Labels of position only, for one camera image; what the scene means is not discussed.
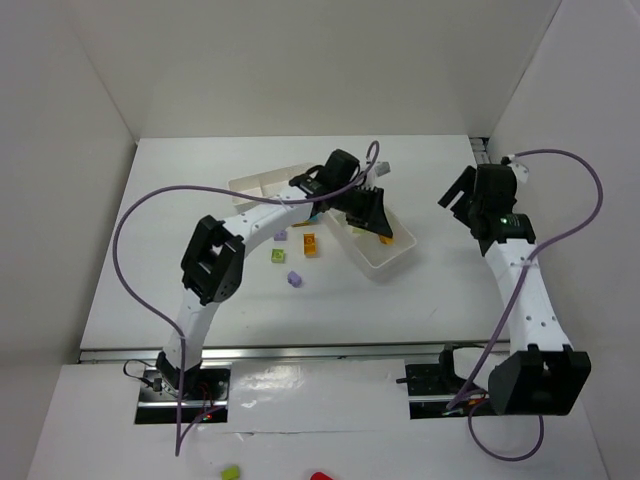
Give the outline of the yellow-green base lego brick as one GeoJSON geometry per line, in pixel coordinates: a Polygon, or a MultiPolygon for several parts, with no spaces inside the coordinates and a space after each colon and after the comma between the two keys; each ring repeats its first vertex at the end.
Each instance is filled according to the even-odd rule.
{"type": "Polygon", "coordinates": [[[284,249],[274,248],[271,250],[270,261],[274,264],[283,264],[286,261],[286,252],[284,249]]]}

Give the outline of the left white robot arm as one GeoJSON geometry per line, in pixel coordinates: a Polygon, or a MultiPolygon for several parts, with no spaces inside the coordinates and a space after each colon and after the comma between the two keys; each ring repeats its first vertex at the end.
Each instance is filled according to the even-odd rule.
{"type": "Polygon", "coordinates": [[[293,177],[288,185],[256,206],[217,220],[207,215],[196,225],[181,261],[183,300],[156,368],[175,391],[197,383],[204,341],[219,306],[239,289],[245,258],[259,245],[295,223],[328,210],[337,210],[357,228],[391,238],[384,208],[384,189],[371,169],[363,178],[359,160],[337,149],[323,165],[293,177]]]}

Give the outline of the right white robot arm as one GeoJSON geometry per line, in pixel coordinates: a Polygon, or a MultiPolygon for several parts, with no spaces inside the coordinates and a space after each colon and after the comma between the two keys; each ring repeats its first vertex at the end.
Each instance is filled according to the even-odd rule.
{"type": "Polygon", "coordinates": [[[498,415],[565,416],[591,372],[573,348],[552,307],[536,260],[536,236],[527,215],[516,213],[517,177],[504,165],[468,166],[439,200],[469,228],[497,282],[510,350],[460,347],[451,353],[463,384],[453,401],[477,387],[498,415]]]}

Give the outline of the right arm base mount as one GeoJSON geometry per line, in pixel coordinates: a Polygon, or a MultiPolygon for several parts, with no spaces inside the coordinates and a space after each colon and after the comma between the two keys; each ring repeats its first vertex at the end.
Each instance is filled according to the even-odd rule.
{"type": "Polygon", "coordinates": [[[405,365],[404,375],[395,382],[406,387],[411,420],[463,418],[474,407],[477,407],[475,414],[478,416],[495,416],[486,394],[470,393],[477,389],[476,385],[469,389],[466,400],[451,410],[446,409],[446,404],[464,384],[464,379],[454,374],[453,353],[459,348],[459,344],[446,344],[437,360],[405,365]]]}

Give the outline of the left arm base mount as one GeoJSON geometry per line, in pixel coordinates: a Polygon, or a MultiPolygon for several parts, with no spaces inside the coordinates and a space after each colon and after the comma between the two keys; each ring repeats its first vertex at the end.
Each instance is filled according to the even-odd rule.
{"type": "MultiPolygon", "coordinates": [[[[149,362],[128,360],[123,374],[139,383],[140,389],[134,423],[136,425],[168,425],[176,421],[178,392],[149,362]]],[[[228,367],[204,368],[193,386],[185,386],[182,396],[181,422],[217,424],[228,420],[228,398],[231,370],[228,367]]]]}

